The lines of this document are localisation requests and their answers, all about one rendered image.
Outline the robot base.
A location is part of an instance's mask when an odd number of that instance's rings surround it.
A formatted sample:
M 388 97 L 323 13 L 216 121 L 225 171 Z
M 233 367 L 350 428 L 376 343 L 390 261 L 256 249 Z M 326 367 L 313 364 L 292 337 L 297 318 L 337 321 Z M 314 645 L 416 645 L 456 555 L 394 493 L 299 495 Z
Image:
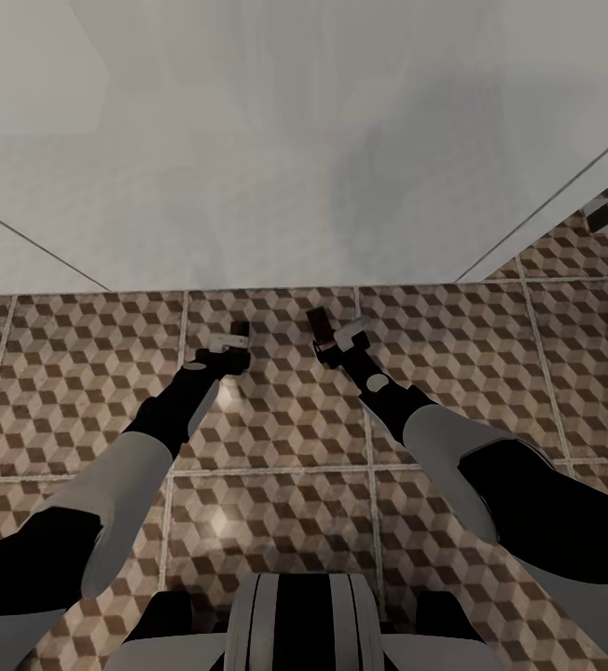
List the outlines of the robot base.
M 384 671 L 505 671 L 453 593 L 421 591 L 416 624 L 412 635 L 380 622 Z M 190 635 L 191 625 L 188 591 L 157 592 L 103 671 L 224 671 L 228 622 L 211 634 Z

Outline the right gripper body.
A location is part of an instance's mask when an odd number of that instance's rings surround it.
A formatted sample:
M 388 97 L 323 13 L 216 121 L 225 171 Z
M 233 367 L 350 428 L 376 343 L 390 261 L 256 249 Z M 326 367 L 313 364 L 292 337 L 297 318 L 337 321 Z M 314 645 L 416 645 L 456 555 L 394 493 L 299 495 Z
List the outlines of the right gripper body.
M 339 345 L 327 349 L 323 352 L 325 356 L 325 362 L 328 363 L 330 369 L 336 369 L 339 366 L 343 366 L 345 371 L 349 373 L 351 365 L 361 357 L 369 357 L 366 350 L 371 347 L 367 335 L 364 331 L 361 331 L 359 334 L 356 334 L 352 338 L 353 347 L 347 351 L 342 351 L 339 348 Z M 324 351 L 324 350 L 323 350 Z

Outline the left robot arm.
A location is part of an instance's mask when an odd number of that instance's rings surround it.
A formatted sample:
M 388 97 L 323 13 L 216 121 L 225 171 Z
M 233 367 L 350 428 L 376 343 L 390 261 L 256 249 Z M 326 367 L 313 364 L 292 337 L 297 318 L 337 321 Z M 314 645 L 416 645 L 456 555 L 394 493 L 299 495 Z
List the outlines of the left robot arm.
M 0 541 L 0 671 L 21 660 L 78 600 L 123 569 L 181 445 L 213 406 L 225 375 L 250 366 L 249 336 L 212 333 L 209 349 L 144 400 L 97 459 Z

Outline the mousetrap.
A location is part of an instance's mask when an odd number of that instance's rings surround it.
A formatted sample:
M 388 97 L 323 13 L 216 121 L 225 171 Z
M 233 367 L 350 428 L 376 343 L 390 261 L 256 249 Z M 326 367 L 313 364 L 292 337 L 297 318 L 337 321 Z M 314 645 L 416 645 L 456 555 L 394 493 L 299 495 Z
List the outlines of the mousetrap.
M 249 322 L 230 322 L 230 334 L 249 336 Z
M 318 346 L 334 342 L 334 330 L 327 318 L 325 307 L 306 311 Z

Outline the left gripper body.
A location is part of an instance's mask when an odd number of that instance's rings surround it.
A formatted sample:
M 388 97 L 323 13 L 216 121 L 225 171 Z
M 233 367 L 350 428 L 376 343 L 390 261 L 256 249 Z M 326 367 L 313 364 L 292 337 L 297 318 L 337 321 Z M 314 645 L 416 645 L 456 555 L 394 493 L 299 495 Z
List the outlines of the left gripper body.
M 242 351 L 233 351 L 229 349 L 226 353 L 210 353 L 208 349 L 197 349 L 195 351 L 195 358 L 202 361 L 202 359 L 214 359 L 223 368 L 223 376 L 240 376 L 243 370 L 243 355 Z

